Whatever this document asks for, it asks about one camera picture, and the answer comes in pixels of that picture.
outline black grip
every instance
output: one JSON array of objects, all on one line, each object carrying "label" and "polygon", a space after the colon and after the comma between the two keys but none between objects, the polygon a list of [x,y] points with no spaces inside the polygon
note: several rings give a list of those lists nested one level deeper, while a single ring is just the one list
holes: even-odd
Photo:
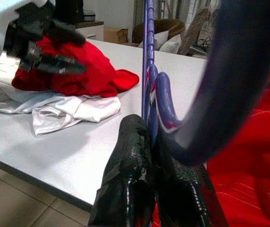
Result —
[{"label": "black grip", "polygon": [[104,171],[89,220],[91,227],[147,227],[154,202],[153,165],[145,122],[125,117]]},{"label": "black grip", "polygon": [[228,227],[205,167],[182,165],[161,135],[157,140],[153,159],[158,166],[156,198],[162,225]]}]

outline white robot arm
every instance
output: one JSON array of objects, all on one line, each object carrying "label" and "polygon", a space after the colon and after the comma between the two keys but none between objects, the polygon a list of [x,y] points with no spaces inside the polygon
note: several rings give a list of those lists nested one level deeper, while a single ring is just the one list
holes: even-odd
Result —
[{"label": "white robot arm", "polygon": [[0,0],[0,55],[21,59],[20,67],[50,73],[83,73],[85,66],[66,56],[44,56],[36,41],[44,35],[59,42],[84,44],[74,27],[54,19],[55,0]]}]

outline white cloth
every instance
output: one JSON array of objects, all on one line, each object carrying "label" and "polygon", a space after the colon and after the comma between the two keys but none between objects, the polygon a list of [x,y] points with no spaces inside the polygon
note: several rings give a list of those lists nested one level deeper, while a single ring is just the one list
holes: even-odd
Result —
[{"label": "white cloth", "polygon": [[64,96],[54,91],[15,89],[11,82],[18,60],[0,57],[0,112],[32,113],[36,136],[71,127],[80,121],[100,122],[120,110],[118,97]]}]

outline white cushion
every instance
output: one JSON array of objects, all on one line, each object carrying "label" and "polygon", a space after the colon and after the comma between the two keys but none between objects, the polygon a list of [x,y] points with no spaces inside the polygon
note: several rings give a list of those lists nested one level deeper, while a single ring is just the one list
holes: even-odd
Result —
[{"label": "white cushion", "polygon": [[159,49],[161,52],[167,53],[178,53],[179,48],[181,47],[181,37],[180,34],[172,37],[162,45]]},{"label": "white cushion", "polygon": [[159,51],[161,52],[167,52],[167,53],[178,53],[179,45],[178,42],[169,42],[165,43]]},{"label": "white cushion", "polygon": [[[156,33],[154,35],[154,47],[155,50],[159,50],[161,46],[168,40],[169,31],[164,31],[160,33]],[[142,41],[138,47],[143,47],[144,42]]]}]

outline white table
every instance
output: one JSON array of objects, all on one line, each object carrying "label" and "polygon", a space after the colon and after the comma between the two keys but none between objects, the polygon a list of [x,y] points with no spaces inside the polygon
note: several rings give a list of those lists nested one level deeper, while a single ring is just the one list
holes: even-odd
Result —
[{"label": "white table", "polygon": [[[142,49],[91,41],[110,58],[116,69],[142,74]],[[176,113],[182,118],[189,109],[206,61],[155,53],[159,72],[171,79]],[[30,114],[0,113],[0,168],[90,211],[101,185],[106,163],[116,144],[123,117],[141,112],[141,84],[119,94],[120,112],[99,124],[76,126],[38,138]]]}]

